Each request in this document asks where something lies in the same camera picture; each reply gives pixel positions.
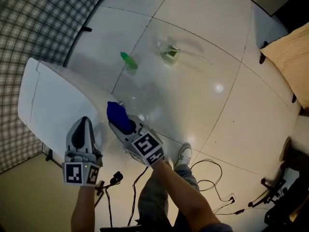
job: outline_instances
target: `white tile floor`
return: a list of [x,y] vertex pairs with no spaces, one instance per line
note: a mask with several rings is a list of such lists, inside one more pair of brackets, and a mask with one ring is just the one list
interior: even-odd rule
[[[222,213],[247,208],[265,189],[263,177],[273,178],[278,157],[291,135],[299,103],[266,60],[260,65],[259,48],[285,28],[250,0],[104,0],[73,50],[68,68],[81,73],[123,100],[130,114],[154,128],[164,148],[175,159],[181,144],[194,148],[191,162],[212,159],[223,169],[217,185],[224,198],[234,193],[237,202]],[[175,65],[165,63],[156,42],[208,58],[207,62],[181,53]],[[138,63],[130,71],[120,52]],[[124,153],[115,140],[104,152],[100,178],[109,181],[121,171],[124,179],[110,189],[114,226],[125,226],[133,198],[132,184],[144,166]],[[215,181],[219,168],[202,163],[193,168],[198,180]],[[137,184],[137,192],[151,174]],[[215,190],[203,192],[213,209],[219,207]],[[235,231],[261,231],[265,209],[235,216],[218,216]],[[177,208],[170,202],[173,223]],[[105,198],[96,208],[96,228],[109,226]]]

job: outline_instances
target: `white plastic object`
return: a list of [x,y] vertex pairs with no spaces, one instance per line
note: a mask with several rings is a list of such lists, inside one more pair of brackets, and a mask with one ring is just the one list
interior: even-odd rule
[[159,49],[162,58],[164,60],[167,60],[167,61],[171,62],[172,64],[174,64],[176,62],[176,60],[178,58],[178,55],[173,55],[173,54],[170,54],[170,53],[171,52],[177,52],[177,53],[181,53],[182,52],[182,53],[186,53],[188,55],[192,55],[194,57],[202,58],[205,61],[207,61],[210,65],[212,65],[211,61],[208,58],[206,58],[206,57],[204,57],[202,55],[196,54],[196,53],[180,50],[177,47],[175,47],[174,45],[173,46],[168,46],[168,45],[162,44],[161,42],[157,42],[156,47]]
[[43,143],[64,157],[66,136],[83,116],[92,122],[100,151],[114,140],[106,115],[108,101],[116,102],[116,98],[71,70],[30,58],[19,93],[18,115]]

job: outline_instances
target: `shoe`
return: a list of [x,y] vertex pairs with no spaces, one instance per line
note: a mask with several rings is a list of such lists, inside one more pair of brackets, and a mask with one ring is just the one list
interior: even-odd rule
[[283,145],[283,149],[282,149],[282,152],[281,152],[281,155],[280,155],[280,158],[279,158],[280,161],[286,160],[287,153],[288,153],[289,149],[291,148],[291,143],[292,143],[292,140],[291,140],[290,137],[288,137],[285,140],[285,143]]
[[176,168],[179,165],[187,165],[187,166],[189,166],[191,157],[192,157],[191,145],[184,144],[181,147],[180,151],[179,151],[178,160],[174,164],[174,168]]

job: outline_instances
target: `leg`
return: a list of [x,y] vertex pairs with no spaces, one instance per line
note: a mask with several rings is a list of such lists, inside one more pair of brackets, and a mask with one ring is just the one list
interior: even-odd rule
[[291,168],[299,172],[299,179],[309,186],[309,156],[299,150],[293,149],[292,140],[288,137],[283,145],[280,160],[284,161],[281,169]]
[[185,179],[191,186],[199,191],[197,180],[192,175],[191,169],[187,165],[179,165],[174,168],[174,171],[183,179]]
[[[188,167],[192,156],[192,149],[190,145],[184,145],[178,156],[178,162],[174,165],[174,171],[183,179],[185,179],[191,186],[199,191],[197,180],[192,175],[191,169]],[[191,231],[189,223],[181,212],[178,212],[175,225],[175,231]]]
[[291,148],[287,152],[285,164],[293,170],[299,171],[299,178],[309,182],[309,156],[305,153]]
[[158,227],[171,229],[167,214],[169,209],[168,192],[157,177],[152,174],[140,193],[138,202],[139,224],[155,223]]

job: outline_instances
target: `white sneaker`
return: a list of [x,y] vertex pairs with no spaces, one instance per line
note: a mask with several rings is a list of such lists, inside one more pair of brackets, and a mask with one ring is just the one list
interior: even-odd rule
[[189,166],[191,157],[192,157],[191,145],[184,144],[181,147],[180,151],[179,151],[178,160],[174,164],[174,168],[176,168],[179,165],[187,165],[187,166]]

